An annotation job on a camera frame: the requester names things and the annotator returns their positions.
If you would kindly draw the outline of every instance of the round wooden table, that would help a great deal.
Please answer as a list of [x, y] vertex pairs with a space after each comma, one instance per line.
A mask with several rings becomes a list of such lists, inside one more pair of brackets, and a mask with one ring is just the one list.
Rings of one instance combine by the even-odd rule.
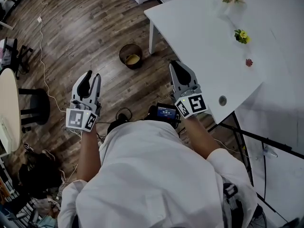
[[[19, 95], [32, 95], [30, 109], [20, 110]], [[37, 123], [44, 125], [49, 118], [50, 104], [47, 93], [43, 89], [18, 89], [14, 72], [6, 68], [0, 72], [0, 117], [12, 139], [11, 151], [20, 145], [21, 126]]]

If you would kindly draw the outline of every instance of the wooden floor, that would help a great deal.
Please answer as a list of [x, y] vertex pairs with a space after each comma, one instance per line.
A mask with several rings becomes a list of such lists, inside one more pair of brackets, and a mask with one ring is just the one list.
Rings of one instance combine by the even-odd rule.
[[[65, 110], [69, 106], [73, 84], [88, 70], [102, 77], [100, 121], [113, 121], [116, 112], [122, 107], [131, 109], [132, 121], [136, 121], [146, 116], [152, 104], [171, 104], [169, 94], [172, 86], [168, 63], [177, 57], [160, 36], [155, 55], [151, 56], [148, 52], [149, 20], [143, 11], [158, 5], [157, 1], [142, 5], [134, 0], [42, 2], [48, 3], [41, 14], [44, 34], [42, 60], [46, 64], [46, 82], [50, 87], [50, 95], [57, 99], [60, 109]], [[26, 45], [34, 49], [29, 58], [30, 72], [21, 75], [18, 81], [22, 88], [47, 90], [43, 65], [40, 63], [41, 24], [37, 22], [43, 8], [40, 0], [23, 0], [7, 20], [15, 29], [10, 31], [4, 28], [0, 32], [0, 39], [17, 38], [19, 48]], [[143, 49], [144, 63], [140, 69], [130, 70], [119, 60], [119, 50], [129, 43], [135, 43]], [[32, 124], [32, 131], [22, 136], [20, 148], [6, 158], [5, 163], [11, 175], [15, 176], [24, 162], [24, 142], [36, 152], [43, 149], [51, 151], [67, 177], [76, 167], [80, 139], [65, 127], [65, 114], [59, 111], [54, 99], [50, 99], [50, 103], [49, 121], [44, 126]], [[28, 105], [29, 98], [22, 97], [21, 109], [28, 108]], [[202, 121], [207, 128], [214, 124], [208, 115], [204, 115]], [[106, 124], [99, 124], [98, 133], [105, 135], [107, 127]], [[229, 130], [219, 127], [213, 134], [229, 148], [235, 149], [235, 138]], [[189, 143], [186, 133], [181, 138], [185, 144]]]

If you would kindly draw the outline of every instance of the yellow flower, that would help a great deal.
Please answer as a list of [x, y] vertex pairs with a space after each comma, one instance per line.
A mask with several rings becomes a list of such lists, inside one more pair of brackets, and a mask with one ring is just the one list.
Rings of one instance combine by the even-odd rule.
[[245, 31], [241, 31], [241, 33], [239, 34], [242, 38], [247, 38], [247, 34]]

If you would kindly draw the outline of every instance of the black stool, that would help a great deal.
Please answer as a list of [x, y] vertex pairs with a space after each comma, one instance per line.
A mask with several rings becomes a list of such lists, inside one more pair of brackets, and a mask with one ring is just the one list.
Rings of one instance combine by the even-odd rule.
[[31, 114], [31, 117], [21, 119], [21, 125], [47, 123], [50, 114], [50, 104], [47, 93], [43, 89], [19, 89], [19, 95], [32, 95], [30, 109], [20, 110], [21, 115]]

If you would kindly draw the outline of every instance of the black metal frame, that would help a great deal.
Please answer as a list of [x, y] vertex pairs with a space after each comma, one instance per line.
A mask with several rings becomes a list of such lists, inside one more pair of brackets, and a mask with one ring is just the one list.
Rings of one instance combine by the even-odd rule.
[[[226, 120], [228, 117], [230, 116], [233, 116], [233, 119], [235, 121], [235, 124], [237, 127], [233, 127], [233, 126], [230, 126], [230, 125], [227, 125], [227, 124], [224, 124], [223, 121]], [[292, 151], [292, 147], [286, 145], [286, 144], [282, 144], [282, 143], [279, 143], [279, 142], [276, 142], [276, 141], [273, 141], [273, 140], [270, 140], [268, 138], [264, 138], [264, 137], [261, 137], [259, 135], [256, 135], [256, 134], [253, 134], [253, 133], [250, 133], [250, 132], [247, 132], [247, 131], [244, 131], [241, 129], [239, 123], [238, 123], [238, 119], [237, 119], [237, 116], [235, 114], [235, 112], [232, 112], [228, 117], [226, 117], [222, 122], [220, 122], [219, 124], [216, 124], [214, 125], [213, 127], [211, 127], [208, 132], [210, 133], [211, 131], [213, 131], [216, 127], [218, 126], [222, 126], [224, 128], [227, 128], [227, 129], [230, 129], [231, 131], [233, 131], [233, 134], [235, 136], [235, 139], [237, 141], [237, 146], [238, 146], [238, 149], [239, 149], [239, 153], [241, 155], [241, 159], [242, 159], [242, 162], [244, 163], [244, 165], [246, 166], [246, 163], [245, 163], [245, 158], [244, 158], [244, 154], [243, 154], [243, 151], [242, 151], [242, 148], [244, 148], [245, 150], [245, 154], [246, 154], [246, 161], [247, 161], [247, 172], [249, 174], [249, 178], [250, 178], [250, 181], [251, 181], [251, 184], [252, 186], [253, 185], [253, 176], [252, 176], [252, 169], [251, 169], [251, 165], [250, 165], [250, 160], [249, 160], [249, 157], [248, 157], [248, 152], [247, 152], [247, 148], [246, 148], [246, 144], [245, 144], [245, 140], [244, 140], [244, 135], [245, 136], [248, 136], [250, 138], [253, 138], [253, 139], [256, 139], [256, 140], [259, 140], [262, 144], [262, 149], [264, 149], [264, 144], [267, 144], [267, 145], [270, 145], [274, 148], [277, 148], [279, 150], [282, 150], [284, 152], [287, 152], [289, 154], [292, 154], [296, 157], [299, 157], [301, 159], [304, 160], [304, 155], [302, 154], [299, 154], [297, 152], [294, 152]], [[239, 142], [239, 139], [238, 139], [238, 135], [237, 133], [240, 135], [240, 138], [241, 138], [241, 142]], [[286, 222], [288, 222], [282, 215], [280, 215], [274, 208], [272, 208], [266, 201], [265, 201], [265, 198], [266, 198], [266, 159], [265, 159], [265, 156], [264, 157], [264, 171], [265, 171], [265, 189], [264, 189], [264, 197], [262, 197], [261, 195], [259, 195], [257, 193], [257, 196], [260, 200], [262, 200], [273, 212], [277, 213], [283, 220], [285, 220]]]

